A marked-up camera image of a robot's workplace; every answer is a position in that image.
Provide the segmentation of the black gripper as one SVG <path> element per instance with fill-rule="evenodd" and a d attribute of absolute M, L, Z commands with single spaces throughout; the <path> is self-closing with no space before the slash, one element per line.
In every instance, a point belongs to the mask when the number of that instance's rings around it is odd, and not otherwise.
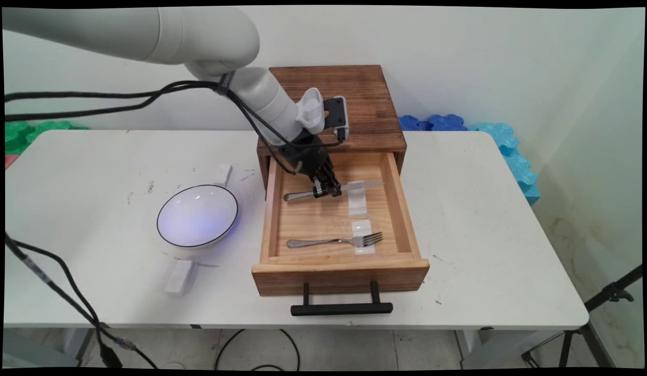
<path fill-rule="evenodd" d="M 342 195 L 328 150 L 319 136 L 298 135 L 290 143 L 280 146 L 280 155 L 297 173 L 309 176 L 314 184 L 314 198 Z"/>

